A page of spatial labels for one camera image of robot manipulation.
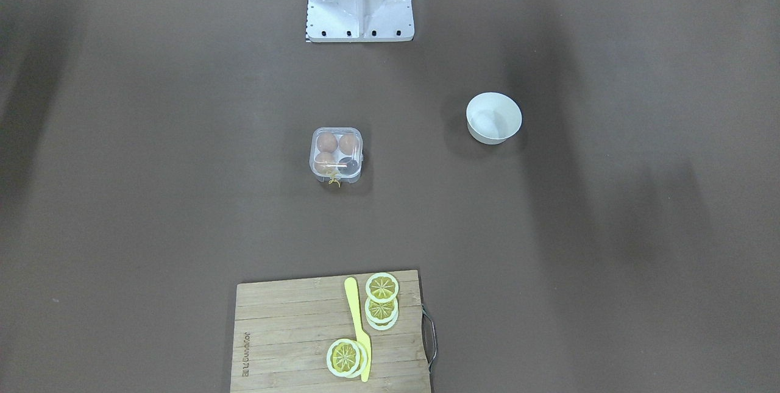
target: clear plastic egg container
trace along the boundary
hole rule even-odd
[[[320,182],[354,183],[363,168],[363,137],[353,127],[321,127],[311,137],[309,167]]]

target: white metal stand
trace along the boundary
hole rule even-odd
[[[306,35],[314,43],[410,41],[412,0],[309,0]]]

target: lemon slice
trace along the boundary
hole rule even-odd
[[[375,324],[390,323],[393,316],[398,316],[398,299],[378,303],[366,298],[366,320]]]
[[[354,374],[349,375],[348,378],[355,378],[362,375],[363,370],[366,370],[366,364],[368,364],[368,352],[366,351],[365,346],[361,345],[357,341],[355,341],[355,344],[357,345],[357,348],[360,349],[360,367],[355,370]]]
[[[398,281],[390,273],[376,273],[366,281],[366,295],[374,302],[389,302],[398,295]]]
[[[355,341],[341,338],[328,349],[328,370],[337,377],[348,377],[360,365],[360,349]]]
[[[366,321],[368,321],[368,326],[373,327],[377,331],[387,331],[387,329],[395,326],[395,322],[398,321],[398,311],[395,311],[395,316],[393,316],[392,320],[390,320],[387,324],[376,324],[368,319],[366,319]]]

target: cutting board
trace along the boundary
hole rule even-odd
[[[430,393],[420,280],[415,270],[391,273],[399,281],[399,317],[387,331],[368,326],[363,312],[371,274],[353,275],[373,350],[365,383],[334,376],[325,362],[333,341],[355,339],[344,293],[348,275],[238,285],[231,393]]]

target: gray table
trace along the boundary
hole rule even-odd
[[[227,392],[236,284],[407,268],[435,391],[777,391],[777,1],[414,0],[348,46],[306,0],[2,0],[0,391]]]

